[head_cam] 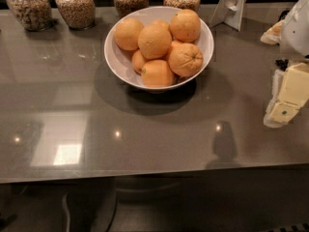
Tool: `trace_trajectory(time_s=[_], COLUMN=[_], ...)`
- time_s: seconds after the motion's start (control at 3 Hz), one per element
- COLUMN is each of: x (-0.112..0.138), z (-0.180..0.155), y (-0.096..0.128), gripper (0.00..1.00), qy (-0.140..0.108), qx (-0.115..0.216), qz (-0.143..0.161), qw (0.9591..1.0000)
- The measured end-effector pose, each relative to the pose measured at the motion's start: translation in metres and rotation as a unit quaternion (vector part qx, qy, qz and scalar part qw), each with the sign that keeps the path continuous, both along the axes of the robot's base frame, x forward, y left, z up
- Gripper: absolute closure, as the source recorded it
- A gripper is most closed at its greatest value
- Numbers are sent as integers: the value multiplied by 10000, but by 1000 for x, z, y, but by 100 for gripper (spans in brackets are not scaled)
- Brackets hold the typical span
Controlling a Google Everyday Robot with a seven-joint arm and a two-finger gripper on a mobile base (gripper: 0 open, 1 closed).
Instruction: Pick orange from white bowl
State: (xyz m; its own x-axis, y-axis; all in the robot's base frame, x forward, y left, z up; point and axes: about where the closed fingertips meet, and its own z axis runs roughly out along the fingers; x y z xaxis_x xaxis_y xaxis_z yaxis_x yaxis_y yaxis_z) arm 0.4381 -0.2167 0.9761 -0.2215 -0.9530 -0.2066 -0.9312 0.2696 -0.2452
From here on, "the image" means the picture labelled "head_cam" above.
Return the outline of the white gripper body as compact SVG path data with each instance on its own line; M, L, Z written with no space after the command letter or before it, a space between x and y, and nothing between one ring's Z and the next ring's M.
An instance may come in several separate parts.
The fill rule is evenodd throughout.
M285 102L302 107L309 100L309 64L298 63L289 66L284 72L279 85L278 102Z

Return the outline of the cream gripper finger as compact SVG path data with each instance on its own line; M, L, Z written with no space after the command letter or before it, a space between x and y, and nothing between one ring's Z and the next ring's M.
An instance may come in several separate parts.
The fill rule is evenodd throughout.
M281 128L288 125L298 112L299 108L292 104L270 101L264 117L264 125L273 129Z

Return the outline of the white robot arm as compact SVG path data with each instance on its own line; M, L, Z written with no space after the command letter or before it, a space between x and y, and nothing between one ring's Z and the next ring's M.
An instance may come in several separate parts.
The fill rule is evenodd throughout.
M265 44L279 44L287 63L272 78L270 100L264 124L270 128L288 125L309 101L309 0L298 0L284 19L270 27L261 37Z

